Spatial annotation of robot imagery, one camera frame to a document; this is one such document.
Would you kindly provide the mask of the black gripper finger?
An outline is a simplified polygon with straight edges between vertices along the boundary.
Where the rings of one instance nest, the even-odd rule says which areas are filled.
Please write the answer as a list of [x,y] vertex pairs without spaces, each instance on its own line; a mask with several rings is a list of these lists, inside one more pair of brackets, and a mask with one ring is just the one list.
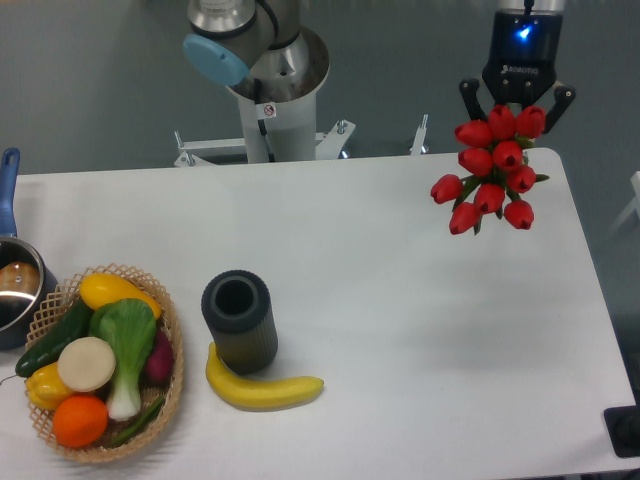
[[544,133],[548,134],[564,115],[576,98],[576,89],[569,85],[557,85],[553,88],[554,103],[546,113]]
[[477,77],[464,78],[459,83],[459,92],[470,120],[487,120],[487,114],[480,105],[478,92],[481,80]]

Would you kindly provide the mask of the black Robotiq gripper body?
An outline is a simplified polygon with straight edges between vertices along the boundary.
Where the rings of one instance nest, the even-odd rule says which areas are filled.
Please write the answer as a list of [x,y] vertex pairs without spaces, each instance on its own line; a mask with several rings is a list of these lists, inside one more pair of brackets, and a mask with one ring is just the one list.
[[553,86],[562,21],[551,12],[495,13],[482,79],[496,103],[529,106]]

